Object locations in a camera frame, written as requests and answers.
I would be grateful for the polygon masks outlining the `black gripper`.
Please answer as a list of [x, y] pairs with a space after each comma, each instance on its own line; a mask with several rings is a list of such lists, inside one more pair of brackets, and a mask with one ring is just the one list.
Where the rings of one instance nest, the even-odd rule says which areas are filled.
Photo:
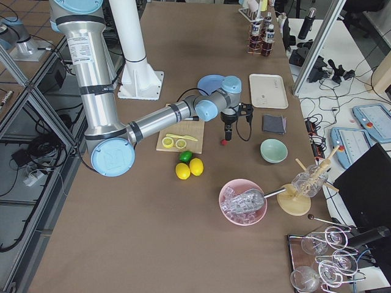
[[231, 141], [232, 139], [232, 124], [237, 122], [238, 114], [234, 109], [226, 109], [221, 112], [221, 120], [224, 122], [225, 140]]

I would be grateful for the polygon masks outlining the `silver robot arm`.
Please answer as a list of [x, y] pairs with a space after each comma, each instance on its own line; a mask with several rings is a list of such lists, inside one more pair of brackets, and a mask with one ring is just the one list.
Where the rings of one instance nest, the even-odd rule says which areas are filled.
[[15, 61], [38, 62], [43, 50], [17, 17], [1, 18], [1, 46]]
[[236, 109], [241, 80], [227, 76], [210, 95], [189, 96], [136, 121], [123, 124], [117, 115], [116, 93], [125, 98], [157, 100], [164, 74], [147, 62], [139, 15], [134, 1], [111, 1], [110, 7], [125, 58], [122, 84], [117, 90], [108, 67], [103, 38], [101, 1], [51, 1], [53, 28], [67, 39], [79, 92], [86, 113], [85, 133], [96, 172], [120, 176], [135, 160], [134, 147], [142, 139], [192, 116], [210, 121]]

